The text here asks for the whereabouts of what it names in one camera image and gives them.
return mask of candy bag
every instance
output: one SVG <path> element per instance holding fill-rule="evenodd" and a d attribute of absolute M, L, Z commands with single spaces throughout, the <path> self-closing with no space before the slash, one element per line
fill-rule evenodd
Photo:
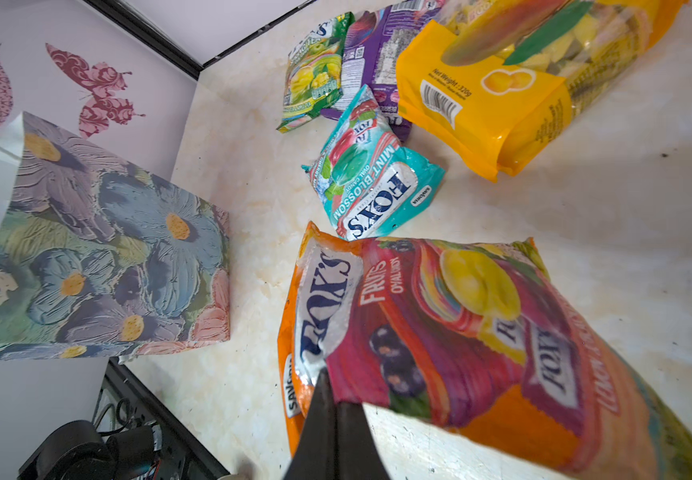
<path fill-rule="evenodd" d="M 338 15 L 312 30 L 290 52 L 277 130 L 285 133 L 300 127 L 341 97 L 343 42 L 352 22 L 351 12 Z"/>
<path fill-rule="evenodd" d="M 342 238 L 389 234 L 424 211 L 444 170 L 402 147 L 362 86 L 313 165 L 303 166 Z"/>
<path fill-rule="evenodd" d="M 434 17 L 445 0 L 408 0 L 377 12 L 365 12 L 349 27 L 343 50 L 343 96 L 322 116 L 338 120 L 362 85 L 373 96 L 391 130 L 406 141 L 412 124 L 397 114 L 397 57 Z"/>
<path fill-rule="evenodd" d="M 692 478 L 692 434 L 552 286 L 532 239 L 367 238 L 309 223 L 278 337 L 290 450 L 317 375 L 576 478 Z"/>
<path fill-rule="evenodd" d="M 518 174 L 685 0 L 449 0 L 397 60 L 399 114 L 477 174 Z"/>

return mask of blue flower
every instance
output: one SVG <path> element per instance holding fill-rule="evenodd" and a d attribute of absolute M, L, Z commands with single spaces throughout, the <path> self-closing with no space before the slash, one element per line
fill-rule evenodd
<path fill-rule="evenodd" d="M 125 235 L 150 246 L 144 296 L 160 316 L 176 317 L 199 289 L 200 268 L 212 274 L 222 263 L 223 236 L 198 197 L 156 176 L 150 183 L 104 174 L 98 203 Z"/>
<path fill-rule="evenodd" d="M 110 250 L 94 250 L 82 258 L 65 248 L 39 254 L 31 268 L 42 289 L 28 307 L 28 316 L 40 325 L 51 325 L 68 318 L 87 296 L 110 293 L 110 280 L 116 274 L 114 255 Z"/>
<path fill-rule="evenodd" d="M 79 345 L 69 343 L 49 343 L 29 345 L 15 343 L 0 351 L 0 360 L 28 359 L 73 359 L 90 356 L 119 356 L 129 345 Z"/>
<path fill-rule="evenodd" d="M 183 330 L 183 319 L 165 319 L 150 311 L 140 299 L 139 267 L 121 276 L 114 296 L 101 295 L 82 302 L 58 331 L 56 342 L 114 343 L 174 341 Z"/>

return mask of fox's mint blossom candy bag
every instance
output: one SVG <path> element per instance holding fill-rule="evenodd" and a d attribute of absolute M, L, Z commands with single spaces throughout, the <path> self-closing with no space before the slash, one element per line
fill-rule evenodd
<path fill-rule="evenodd" d="M 346 240 L 389 235 L 429 206 L 444 176 L 442 168 L 400 145 L 366 85 L 317 161 L 303 169 Z"/>

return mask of white wall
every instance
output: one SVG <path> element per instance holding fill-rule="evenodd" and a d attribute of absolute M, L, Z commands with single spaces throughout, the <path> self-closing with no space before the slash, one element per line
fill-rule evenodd
<path fill-rule="evenodd" d="M 91 420 L 107 359 L 0 362 L 0 479 L 57 427 Z"/>
<path fill-rule="evenodd" d="M 58 69 L 44 46 L 106 62 L 125 75 L 127 98 L 145 117 L 110 122 L 90 141 L 169 178 L 196 82 L 79 0 L 0 0 L 0 59 L 12 84 L 13 119 L 21 110 L 78 133 L 89 92 Z"/>
<path fill-rule="evenodd" d="M 200 64 L 304 1 L 125 0 Z"/>

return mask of pink butterfly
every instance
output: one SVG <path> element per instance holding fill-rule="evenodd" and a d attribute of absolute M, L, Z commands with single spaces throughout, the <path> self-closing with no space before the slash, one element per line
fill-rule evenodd
<path fill-rule="evenodd" d="M 58 68 L 91 93 L 79 114 L 79 131 L 83 138 L 107 130 L 110 120 L 126 125 L 134 116 L 145 117 L 144 114 L 135 113 L 131 101 L 115 97 L 116 91 L 127 88 L 124 76 L 132 75 L 132 72 L 119 73 L 105 62 L 90 68 L 89 63 L 79 55 L 58 50 L 49 43 L 45 45 Z"/>

